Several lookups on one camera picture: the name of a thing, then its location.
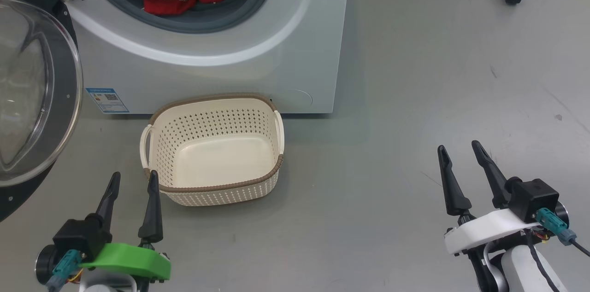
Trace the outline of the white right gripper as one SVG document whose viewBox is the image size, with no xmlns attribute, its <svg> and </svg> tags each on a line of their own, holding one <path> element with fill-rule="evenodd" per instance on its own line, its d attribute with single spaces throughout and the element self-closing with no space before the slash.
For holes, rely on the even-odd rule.
<svg viewBox="0 0 590 292">
<path fill-rule="evenodd" d="M 444 243 L 449 254 L 461 253 L 488 242 L 507 237 L 523 229 L 540 226 L 536 221 L 525 223 L 508 208 L 511 198 L 506 191 L 507 179 L 480 141 L 472 141 L 472 149 L 478 164 L 483 168 L 491 188 L 494 208 L 498 209 L 480 218 L 466 222 L 445 233 Z M 472 204 L 464 196 L 452 171 L 452 161 L 444 145 L 437 148 L 441 184 L 444 191 L 445 210 L 451 216 L 469 215 Z"/>
</svg>

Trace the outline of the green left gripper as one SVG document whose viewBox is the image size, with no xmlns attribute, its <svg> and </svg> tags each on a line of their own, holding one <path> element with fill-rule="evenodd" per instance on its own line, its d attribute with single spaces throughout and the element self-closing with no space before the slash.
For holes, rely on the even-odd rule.
<svg viewBox="0 0 590 292">
<path fill-rule="evenodd" d="M 110 231 L 112 210 L 118 198 L 120 179 L 120 172 L 112 174 L 109 185 L 95 212 L 102 218 L 100 229 L 105 237 L 112 237 Z M 147 192 L 149 199 L 145 218 L 138 231 L 138 237 L 141 238 L 141 242 L 160 242 L 164 239 L 164 225 L 161 212 L 159 176 L 155 170 L 150 172 Z M 148 248 L 118 242 L 106 244 L 93 261 L 82 262 L 79 267 L 102 269 L 113 273 L 144 277 L 149 280 L 171 279 L 171 262 L 164 254 Z"/>
</svg>

